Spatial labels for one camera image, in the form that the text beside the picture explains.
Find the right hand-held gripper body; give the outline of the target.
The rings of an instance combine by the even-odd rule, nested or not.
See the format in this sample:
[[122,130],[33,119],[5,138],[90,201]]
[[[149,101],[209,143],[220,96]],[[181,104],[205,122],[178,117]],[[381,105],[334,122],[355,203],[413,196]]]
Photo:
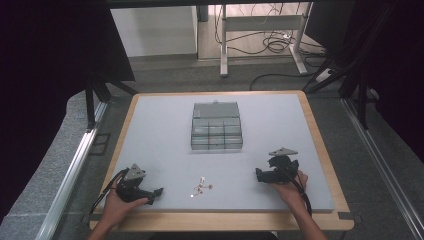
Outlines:
[[299,168],[299,162],[290,159],[290,155],[295,154],[297,151],[284,147],[271,151],[269,153],[271,159],[268,160],[268,163],[274,170],[268,172],[266,183],[287,183],[293,180],[297,176]]

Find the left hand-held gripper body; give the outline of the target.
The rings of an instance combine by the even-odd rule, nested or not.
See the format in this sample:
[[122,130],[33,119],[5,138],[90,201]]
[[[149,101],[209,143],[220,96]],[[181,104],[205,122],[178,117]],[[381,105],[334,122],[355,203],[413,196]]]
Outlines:
[[139,185],[145,177],[145,171],[137,164],[133,164],[126,169],[122,178],[119,180],[116,193],[124,202],[133,202],[142,198],[151,198],[151,193],[141,190]]

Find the person's left hand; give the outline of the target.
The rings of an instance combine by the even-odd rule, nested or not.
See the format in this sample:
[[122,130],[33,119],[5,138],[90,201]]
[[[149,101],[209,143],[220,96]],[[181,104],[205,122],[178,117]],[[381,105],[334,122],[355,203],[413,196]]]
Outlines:
[[137,199],[132,202],[123,201],[114,189],[110,190],[107,197],[103,214],[98,226],[111,230],[124,220],[126,215],[136,207],[145,205],[149,201],[148,198]]

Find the person's right hand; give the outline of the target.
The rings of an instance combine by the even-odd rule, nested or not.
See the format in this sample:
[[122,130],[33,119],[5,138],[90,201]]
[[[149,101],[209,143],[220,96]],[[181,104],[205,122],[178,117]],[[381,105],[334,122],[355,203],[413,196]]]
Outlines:
[[[306,189],[306,183],[308,180],[308,176],[306,174],[299,170],[295,180],[299,185]],[[282,201],[293,213],[300,210],[307,212],[306,203],[293,183],[271,183],[270,186],[278,192]]]

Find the grey table mat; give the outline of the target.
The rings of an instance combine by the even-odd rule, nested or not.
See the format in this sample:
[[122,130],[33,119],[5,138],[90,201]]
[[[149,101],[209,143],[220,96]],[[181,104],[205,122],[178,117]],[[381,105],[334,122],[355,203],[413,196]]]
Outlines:
[[[194,104],[214,101],[238,103],[241,149],[192,150]],[[295,93],[141,96],[123,134],[115,168],[137,164],[146,172],[141,189],[164,188],[150,207],[153,211],[284,211],[287,207],[276,191],[258,182],[255,174],[255,168],[268,170],[269,153],[281,147],[297,151],[293,157],[309,177],[306,193],[313,210],[329,212],[335,207]],[[201,177],[203,187],[198,186]],[[196,195],[196,188],[203,193]]]

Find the clear plastic compartment box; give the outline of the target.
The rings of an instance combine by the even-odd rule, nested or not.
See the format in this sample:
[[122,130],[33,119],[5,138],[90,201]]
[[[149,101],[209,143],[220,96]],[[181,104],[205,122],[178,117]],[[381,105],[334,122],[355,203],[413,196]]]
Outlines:
[[195,103],[191,148],[196,151],[237,150],[243,147],[237,102]]

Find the black metal stand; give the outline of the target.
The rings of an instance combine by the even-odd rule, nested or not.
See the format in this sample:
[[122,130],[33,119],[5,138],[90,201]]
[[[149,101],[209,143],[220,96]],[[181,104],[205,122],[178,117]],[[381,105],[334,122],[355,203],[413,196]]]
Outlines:
[[97,97],[101,103],[107,103],[111,99],[111,93],[107,87],[107,83],[123,90],[124,92],[134,96],[138,94],[138,91],[131,88],[130,86],[112,79],[103,73],[91,73],[86,82],[86,110],[87,110],[87,131],[91,132],[96,124],[95,120],[95,109],[94,109],[94,97]]
[[[366,60],[385,23],[387,8],[383,7],[382,10],[379,8],[366,9],[365,0],[352,1],[353,7],[350,13],[347,31],[343,39],[343,45],[325,59],[317,72],[303,87],[302,91],[305,94],[312,94],[332,84],[336,80],[343,79],[338,94],[341,98],[349,98],[354,91],[357,91],[357,119],[362,127],[367,129]],[[311,86],[318,76],[333,63],[339,66],[336,72],[323,81]]]

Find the white power strip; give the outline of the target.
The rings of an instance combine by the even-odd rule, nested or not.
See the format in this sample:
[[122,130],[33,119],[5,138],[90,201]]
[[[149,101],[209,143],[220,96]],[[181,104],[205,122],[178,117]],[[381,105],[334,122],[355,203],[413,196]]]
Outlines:
[[322,82],[322,81],[326,80],[327,78],[329,78],[333,73],[334,73],[334,71],[332,69],[327,68],[317,76],[316,81]]

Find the dark curtain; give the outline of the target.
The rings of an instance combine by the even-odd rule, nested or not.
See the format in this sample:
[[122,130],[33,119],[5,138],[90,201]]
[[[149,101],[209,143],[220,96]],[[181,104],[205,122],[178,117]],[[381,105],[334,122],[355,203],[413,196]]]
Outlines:
[[377,111],[424,162],[424,0],[355,0],[347,37],[385,3],[394,5],[367,56]]
[[133,80],[108,0],[0,0],[0,223],[41,163],[68,100]]

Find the white cabinet panel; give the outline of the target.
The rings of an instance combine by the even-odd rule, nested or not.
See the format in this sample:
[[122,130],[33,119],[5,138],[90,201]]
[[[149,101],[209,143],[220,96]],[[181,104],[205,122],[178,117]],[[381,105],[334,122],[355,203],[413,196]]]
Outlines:
[[128,57],[195,54],[194,6],[112,9]]

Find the aluminium floor rail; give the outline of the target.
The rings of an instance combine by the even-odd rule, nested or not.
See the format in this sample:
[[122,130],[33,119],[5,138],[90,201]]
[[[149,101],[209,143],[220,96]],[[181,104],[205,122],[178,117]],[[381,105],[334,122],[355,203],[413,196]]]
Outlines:
[[346,99],[342,99],[341,103],[415,240],[424,240],[424,221],[399,184],[372,135],[358,120],[354,105]]
[[107,110],[108,103],[99,103],[94,111],[94,127],[86,130],[67,169],[57,194],[47,212],[35,240],[52,240],[60,223],[62,214],[71,196],[78,175],[84,165],[89,149],[99,129],[100,122]]

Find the white desk frame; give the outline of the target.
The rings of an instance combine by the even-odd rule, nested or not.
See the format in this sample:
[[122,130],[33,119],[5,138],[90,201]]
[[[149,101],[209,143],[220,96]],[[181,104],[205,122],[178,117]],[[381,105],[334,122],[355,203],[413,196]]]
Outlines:
[[296,15],[268,15],[252,17],[228,17],[227,6],[222,6],[221,15],[221,49],[220,49],[220,75],[228,76],[228,51],[227,33],[240,31],[273,31],[293,30],[296,32],[295,41],[289,45],[289,50],[301,76],[307,74],[306,66],[300,56],[299,47],[309,19],[312,2],[306,3],[306,8],[301,14]]

